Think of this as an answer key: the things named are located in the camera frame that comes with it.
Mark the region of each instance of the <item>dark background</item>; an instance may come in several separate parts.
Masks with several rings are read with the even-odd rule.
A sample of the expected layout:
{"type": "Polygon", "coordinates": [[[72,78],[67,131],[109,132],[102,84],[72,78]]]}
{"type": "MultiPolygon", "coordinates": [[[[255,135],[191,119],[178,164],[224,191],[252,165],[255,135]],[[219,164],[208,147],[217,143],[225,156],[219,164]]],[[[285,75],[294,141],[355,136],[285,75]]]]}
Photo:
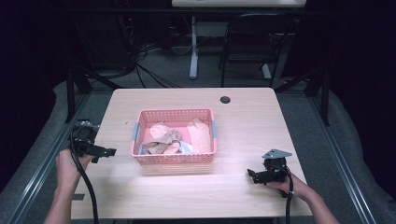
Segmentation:
{"type": "MultiPolygon", "coordinates": [[[[106,0],[84,2],[84,6],[78,1],[68,4],[114,7],[106,0]]],[[[152,7],[145,1],[130,2],[135,7],[152,7]]],[[[156,7],[169,7],[170,1],[150,1],[157,2],[156,7]]],[[[0,7],[1,189],[49,118],[55,103],[52,89],[65,81],[71,62],[92,69],[131,65],[114,17],[78,16],[73,23],[68,15],[58,17],[40,10],[43,4],[62,5],[24,0],[0,7]],[[104,58],[95,58],[94,49],[104,58]]],[[[308,11],[338,10],[346,15],[340,21],[301,20],[283,76],[302,76],[330,62],[331,90],[355,123],[363,159],[377,183],[396,198],[392,181],[396,158],[396,18],[391,6],[390,0],[360,0],[348,5],[343,1],[308,1],[308,11]]],[[[169,47],[166,26],[177,23],[175,18],[147,16],[139,22],[145,36],[169,47]]]]}

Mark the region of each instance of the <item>office chair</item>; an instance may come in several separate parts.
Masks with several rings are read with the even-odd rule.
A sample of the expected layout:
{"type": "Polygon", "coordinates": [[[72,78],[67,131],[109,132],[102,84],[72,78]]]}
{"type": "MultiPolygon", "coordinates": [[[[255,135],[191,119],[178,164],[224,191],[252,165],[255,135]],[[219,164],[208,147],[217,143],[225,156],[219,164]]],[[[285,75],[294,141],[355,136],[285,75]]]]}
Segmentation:
{"type": "Polygon", "coordinates": [[[224,87],[225,65],[228,63],[266,63],[274,65],[269,87],[272,87],[282,43],[292,28],[292,19],[285,15],[246,13],[229,21],[220,57],[221,87],[224,87]]]}

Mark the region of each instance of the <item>plastic basket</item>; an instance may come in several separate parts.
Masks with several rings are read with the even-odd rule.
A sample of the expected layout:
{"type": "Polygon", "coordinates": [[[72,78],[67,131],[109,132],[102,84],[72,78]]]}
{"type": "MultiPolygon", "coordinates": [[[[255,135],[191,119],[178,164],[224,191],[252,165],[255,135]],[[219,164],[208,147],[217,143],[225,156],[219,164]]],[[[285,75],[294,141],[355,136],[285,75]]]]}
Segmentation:
{"type": "Polygon", "coordinates": [[[137,116],[134,126],[131,152],[140,164],[161,163],[187,163],[187,162],[212,162],[213,155],[217,150],[216,123],[213,111],[210,108],[188,108],[188,109],[152,109],[141,110],[137,116]],[[156,154],[139,155],[138,150],[142,142],[152,140],[149,129],[156,123],[163,122],[166,126],[179,130],[182,140],[188,142],[187,125],[193,119],[200,119],[209,127],[210,153],[202,154],[156,154]]]}

